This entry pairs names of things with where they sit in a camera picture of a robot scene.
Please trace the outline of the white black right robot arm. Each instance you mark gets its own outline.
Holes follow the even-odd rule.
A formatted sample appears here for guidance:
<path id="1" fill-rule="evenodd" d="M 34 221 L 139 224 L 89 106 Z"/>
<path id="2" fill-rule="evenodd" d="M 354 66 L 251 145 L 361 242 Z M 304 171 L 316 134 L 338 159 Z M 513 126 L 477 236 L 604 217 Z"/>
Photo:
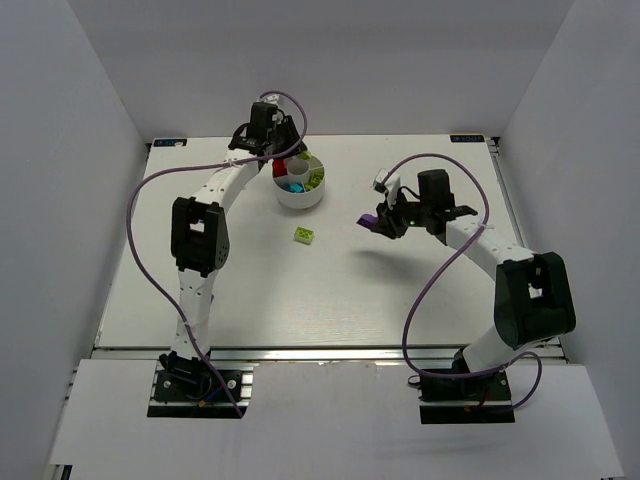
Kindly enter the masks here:
<path id="1" fill-rule="evenodd" d="M 403 237 L 410 228 L 423 228 L 453 249 L 453 260 L 465 256 L 494 283 L 492 326 L 458 351 L 450 371 L 422 370 L 420 376 L 486 377 L 521 358 L 528 348 L 575 329 L 569 279 L 560 255 L 519 246 L 475 209 L 457 204 L 445 170 L 423 171 L 418 183 L 418 198 L 409 201 L 399 175 L 380 170 L 373 187 L 384 199 L 374 215 L 359 219 L 359 225 L 389 239 Z"/>

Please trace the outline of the teal lego brick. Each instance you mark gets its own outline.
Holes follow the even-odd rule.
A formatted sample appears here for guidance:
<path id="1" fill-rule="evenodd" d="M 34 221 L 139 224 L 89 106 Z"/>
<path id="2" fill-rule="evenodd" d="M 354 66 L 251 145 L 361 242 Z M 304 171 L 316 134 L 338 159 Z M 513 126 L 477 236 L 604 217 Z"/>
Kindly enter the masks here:
<path id="1" fill-rule="evenodd" d="M 306 188 L 301 183 L 292 183 L 285 187 L 285 190 L 294 194 L 303 194 L 306 192 Z"/>

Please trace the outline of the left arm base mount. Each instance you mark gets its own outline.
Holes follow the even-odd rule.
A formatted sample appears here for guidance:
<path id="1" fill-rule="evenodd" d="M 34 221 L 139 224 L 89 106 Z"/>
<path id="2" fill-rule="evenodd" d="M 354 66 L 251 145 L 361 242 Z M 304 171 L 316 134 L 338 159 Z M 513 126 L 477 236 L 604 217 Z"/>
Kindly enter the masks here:
<path id="1" fill-rule="evenodd" d="M 221 368 L 226 388 L 245 413 L 251 398 L 253 371 L 248 368 Z M 147 408 L 149 418 L 239 419 L 222 382 L 209 370 L 204 381 L 190 384 L 157 366 Z"/>

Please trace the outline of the light green upturned lego brick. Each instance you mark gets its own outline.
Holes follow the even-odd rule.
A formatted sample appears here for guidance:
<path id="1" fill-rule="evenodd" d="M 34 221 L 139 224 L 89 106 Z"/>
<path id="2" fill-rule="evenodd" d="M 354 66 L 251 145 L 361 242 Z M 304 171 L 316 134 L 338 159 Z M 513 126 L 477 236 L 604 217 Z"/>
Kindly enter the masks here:
<path id="1" fill-rule="evenodd" d="M 297 227 L 294 231 L 293 239 L 295 242 L 310 245 L 314 239 L 314 231 L 304 227 Z"/>

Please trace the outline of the purple half-round lego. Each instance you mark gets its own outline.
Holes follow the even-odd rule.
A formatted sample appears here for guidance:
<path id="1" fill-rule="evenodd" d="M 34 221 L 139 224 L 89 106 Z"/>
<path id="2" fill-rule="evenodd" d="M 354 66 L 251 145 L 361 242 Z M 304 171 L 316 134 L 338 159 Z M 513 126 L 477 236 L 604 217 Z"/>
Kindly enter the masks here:
<path id="1" fill-rule="evenodd" d="M 363 214 L 356 221 L 356 224 L 368 230 L 373 229 L 378 221 L 378 217 L 371 214 Z"/>

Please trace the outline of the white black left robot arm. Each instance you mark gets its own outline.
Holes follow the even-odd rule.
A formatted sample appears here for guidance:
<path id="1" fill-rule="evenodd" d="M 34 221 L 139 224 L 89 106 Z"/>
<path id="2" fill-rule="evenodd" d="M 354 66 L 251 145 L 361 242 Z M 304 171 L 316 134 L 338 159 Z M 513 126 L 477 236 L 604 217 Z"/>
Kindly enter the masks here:
<path id="1" fill-rule="evenodd" d="M 192 398 L 205 396 L 213 384 L 201 357 L 210 351 L 213 285 L 230 253 L 227 215 L 269 159 L 298 153 L 299 140 L 293 118 L 281 109 L 281 95 L 267 92 L 253 103 L 249 122 L 232 135 L 223 165 L 194 195 L 173 203 L 170 247 L 178 269 L 180 312 L 171 352 L 160 363 Z"/>

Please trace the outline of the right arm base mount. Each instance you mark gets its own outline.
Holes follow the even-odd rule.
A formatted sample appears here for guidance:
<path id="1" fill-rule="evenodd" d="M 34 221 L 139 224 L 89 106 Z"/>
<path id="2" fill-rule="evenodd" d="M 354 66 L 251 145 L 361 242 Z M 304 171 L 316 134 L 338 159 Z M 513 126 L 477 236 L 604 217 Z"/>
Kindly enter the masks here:
<path id="1" fill-rule="evenodd" d="M 512 424 L 515 414 L 505 372 L 466 379 L 421 376 L 422 425 Z"/>

